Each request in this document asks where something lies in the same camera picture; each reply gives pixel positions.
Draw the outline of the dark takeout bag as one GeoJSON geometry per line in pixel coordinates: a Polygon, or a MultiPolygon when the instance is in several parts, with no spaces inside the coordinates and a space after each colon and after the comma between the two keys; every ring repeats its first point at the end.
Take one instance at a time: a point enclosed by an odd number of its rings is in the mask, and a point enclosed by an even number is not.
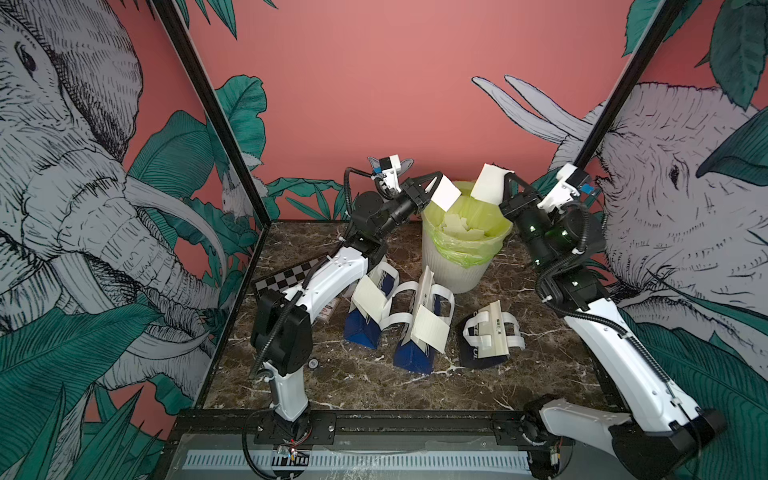
{"type": "Polygon", "coordinates": [[[516,317],[499,300],[479,309],[458,325],[459,363],[485,370],[505,363],[514,349],[524,350],[525,340],[516,317]]]}

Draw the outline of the torn white receipt piece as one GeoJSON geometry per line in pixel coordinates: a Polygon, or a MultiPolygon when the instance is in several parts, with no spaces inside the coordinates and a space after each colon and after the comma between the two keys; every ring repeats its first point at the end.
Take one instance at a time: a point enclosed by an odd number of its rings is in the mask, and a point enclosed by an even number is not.
{"type": "Polygon", "coordinates": [[[461,191],[448,177],[443,175],[431,202],[435,203],[441,210],[447,212],[460,196],[461,191]]]}

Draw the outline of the white takeout receipt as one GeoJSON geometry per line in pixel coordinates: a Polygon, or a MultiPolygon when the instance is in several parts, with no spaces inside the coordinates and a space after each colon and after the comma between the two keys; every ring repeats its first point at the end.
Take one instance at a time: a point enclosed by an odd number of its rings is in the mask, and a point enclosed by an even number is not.
{"type": "Polygon", "coordinates": [[[499,205],[504,198],[504,180],[510,170],[485,164],[474,183],[470,197],[491,205],[499,205]]]}

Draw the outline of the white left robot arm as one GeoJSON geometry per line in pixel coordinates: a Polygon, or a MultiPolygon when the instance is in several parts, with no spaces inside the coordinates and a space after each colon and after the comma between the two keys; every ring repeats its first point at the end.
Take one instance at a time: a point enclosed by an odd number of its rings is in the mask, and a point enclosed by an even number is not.
{"type": "Polygon", "coordinates": [[[349,221],[331,253],[296,285],[260,297],[251,334],[257,351],[252,373],[270,384],[274,414],[294,423],[308,410],[303,369],[313,347],[312,326],[349,286],[360,314],[380,322],[400,292],[400,275],[385,259],[388,236],[429,204],[448,210],[460,192],[442,173],[399,180],[394,161],[368,173],[374,190],[353,196],[344,186],[349,221]]]}

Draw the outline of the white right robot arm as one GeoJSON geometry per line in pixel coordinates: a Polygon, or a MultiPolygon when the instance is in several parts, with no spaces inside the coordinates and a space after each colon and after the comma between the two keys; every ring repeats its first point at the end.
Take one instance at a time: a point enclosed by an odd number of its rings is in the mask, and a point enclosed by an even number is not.
{"type": "Polygon", "coordinates": [[[502,177],[499,209],[520,235],[537,278],[534,291],[584,342],[626,407],[605,412],[547,396],[534,404],[535,432],[569,438],[615,457],[636,479],[666,479],[727,428],[703,409],[631,331],[587,267],[605,247],[601,220],[586,205],[597,196],[590,176],[572,165],[547,194],[513,172],[502,177]]]}

